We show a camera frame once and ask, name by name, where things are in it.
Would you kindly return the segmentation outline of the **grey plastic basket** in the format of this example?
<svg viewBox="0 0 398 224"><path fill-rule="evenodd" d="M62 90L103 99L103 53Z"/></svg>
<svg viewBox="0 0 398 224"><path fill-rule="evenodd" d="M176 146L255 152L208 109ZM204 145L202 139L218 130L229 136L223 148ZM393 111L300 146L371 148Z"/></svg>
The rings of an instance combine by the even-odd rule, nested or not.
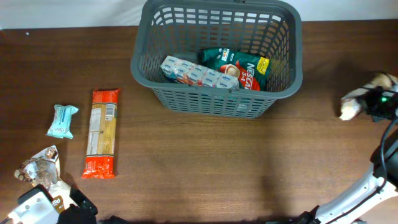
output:
<svg viewBox="0 0 398 224"><path fill-rule="evenodd" d="M210 47L270 59L265 90L190 86L162 73L166 56L196 62L199 50ZM286 2L151 0L142 8L131 73L170 110L256 118L299 90L302 57L302 20Z"/></svg>

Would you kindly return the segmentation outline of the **white brown cookie bag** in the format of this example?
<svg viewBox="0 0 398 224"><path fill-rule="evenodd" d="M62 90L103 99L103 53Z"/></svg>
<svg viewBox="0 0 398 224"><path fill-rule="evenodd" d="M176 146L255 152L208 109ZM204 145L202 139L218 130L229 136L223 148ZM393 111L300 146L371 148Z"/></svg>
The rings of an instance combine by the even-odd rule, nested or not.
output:
<svg viewBox="0 0 398 224"><path fill-rule="evenodd" d="M71 186L60 178L60 160L55 145L41 150L24 161L15 171L15 178L32 184L42 185L51 196L51 202L58 213L76 203L70 197Z"/></svg>

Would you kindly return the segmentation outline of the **cream paper pouch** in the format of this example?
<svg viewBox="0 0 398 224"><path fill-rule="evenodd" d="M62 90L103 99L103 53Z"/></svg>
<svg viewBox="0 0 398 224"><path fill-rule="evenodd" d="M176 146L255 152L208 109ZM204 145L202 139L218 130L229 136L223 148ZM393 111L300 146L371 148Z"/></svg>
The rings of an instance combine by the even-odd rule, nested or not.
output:
<svg viewBox="0 0 398 224"><path fill-rule="evenodd" d="M339 119L348 121L360 114L360 112L364 112L357 101L357 97L365 94L367 92L366 88L376 88L378 86L385 90L397 92L397 77L386 72L379 72L370 82L346 94L341 99Z"/></svg>

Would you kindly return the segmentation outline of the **pink blue tissue multipack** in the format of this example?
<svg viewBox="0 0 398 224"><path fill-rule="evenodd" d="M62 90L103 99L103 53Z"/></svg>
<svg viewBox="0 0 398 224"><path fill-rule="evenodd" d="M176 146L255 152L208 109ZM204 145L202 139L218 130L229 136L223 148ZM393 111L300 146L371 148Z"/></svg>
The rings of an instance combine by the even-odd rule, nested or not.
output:
<svg viewBox="0 0 398 224"><path fill-rule="evenodd" d="M169 55L161 63L160 68L166 78L173 82L229 90L239 89L237 77Z"/></svg>

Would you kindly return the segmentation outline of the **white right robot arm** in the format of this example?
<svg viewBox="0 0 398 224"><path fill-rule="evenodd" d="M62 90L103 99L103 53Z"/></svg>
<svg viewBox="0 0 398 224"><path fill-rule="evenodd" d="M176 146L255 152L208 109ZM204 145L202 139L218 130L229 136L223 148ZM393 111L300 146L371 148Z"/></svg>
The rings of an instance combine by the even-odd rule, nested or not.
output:
<svg viewBox="0 0 398 224"><path fill-rule="evenodd" d="M294 223L359 223L361 215L377 204L397 196L397 132L389 134L397 126L397 85L386 90L381 86L363 86L359 91L352 97L345 97L341 106L341 120L347 121L364 111L374 122L390 121L378 148L371 156L371 166L337 198L310 212L303 212Z"/></svg>

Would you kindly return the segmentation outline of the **orange spaghetti packet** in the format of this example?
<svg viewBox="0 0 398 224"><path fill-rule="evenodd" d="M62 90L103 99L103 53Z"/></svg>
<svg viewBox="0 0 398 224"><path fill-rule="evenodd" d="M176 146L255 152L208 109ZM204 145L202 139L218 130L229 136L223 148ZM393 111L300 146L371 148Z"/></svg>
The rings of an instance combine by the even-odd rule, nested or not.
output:
<svg viewBox="0 0 398 224"><path fill-rule="evenodd" d="M112 179L119 90L95 90L91 104L84 179Z"/></svg>

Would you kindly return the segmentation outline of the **mint green snack packet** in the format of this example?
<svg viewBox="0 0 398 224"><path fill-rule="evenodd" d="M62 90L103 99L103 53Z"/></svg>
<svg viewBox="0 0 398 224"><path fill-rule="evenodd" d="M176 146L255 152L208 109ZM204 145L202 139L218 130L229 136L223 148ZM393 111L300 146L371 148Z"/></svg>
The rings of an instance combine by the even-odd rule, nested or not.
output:
<svg viewBox="0 0 398 224"><path fill-rule="evenodd" d="M76 114L79 109L72 105L55 105L54 110L53 122L47 131L47 136L60 139L73 139L70 125L72 122L72 116Z"/></svg>

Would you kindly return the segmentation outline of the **green Nescafe coffee bag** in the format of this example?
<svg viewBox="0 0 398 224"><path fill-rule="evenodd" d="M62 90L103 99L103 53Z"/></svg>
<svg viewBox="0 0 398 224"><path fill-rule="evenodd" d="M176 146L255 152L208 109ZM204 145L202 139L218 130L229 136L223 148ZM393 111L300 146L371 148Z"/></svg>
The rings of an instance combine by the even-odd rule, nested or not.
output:
<svg viewBox="0 0 398 224"><path fill-rule="evenodd" d="M237 77L240 88L267 90L272 65L268 58L219 47L200 50L198 60L205 67Z"/></svg>

